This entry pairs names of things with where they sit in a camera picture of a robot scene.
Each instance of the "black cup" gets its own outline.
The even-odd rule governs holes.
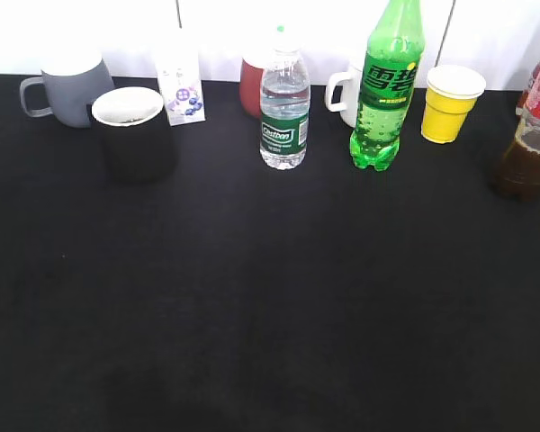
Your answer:
[[[153,182],[173,171],[176,149],[159,93],[146,87],[112,90],[94,101],[92,118],[114,179]]]

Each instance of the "small milk carton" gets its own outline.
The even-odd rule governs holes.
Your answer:
[[[154,47],[152,57],[170,125],[206,120],[198,50],[191,39],[176,29],[168,44]]]

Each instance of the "yellow plastic cup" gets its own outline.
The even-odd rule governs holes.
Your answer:
[[[452,142],[486,88],[486,80],[468,67],[444,65],[430,69],[422,136],[437,144]]]

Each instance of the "mug handle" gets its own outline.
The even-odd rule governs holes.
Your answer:
[[[324,104],[329,111],[337,113],[339,111],[344,111],[348,108],[346,102],[340,101],[338,103],[332,103],[332,96],[334,95],[334,88],[343,81],[349,81],[352,79],[352,74],[350,72],[337,72],[332,75],[328,80],[326,85],[326,93],[324,93]]]
[[[35,76],[34,78],[26,78],[20,83],[20,105],[26,115],[30,117],[45,117],[52,114],[52,108],[47,107],[40,110],[33,110],[26,105],[26,89],[30,86],[36,86],[37,84],[44,85],[44,78]]]

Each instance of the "green bottle label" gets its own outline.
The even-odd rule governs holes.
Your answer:
[[[306,147],[308,114],[290,120],[262,114],[262,147],[276,155],[295,155]]]
[[[366,54],[360,101],[379,110],[408,106],[417,72],[415,61],[392,61]]]

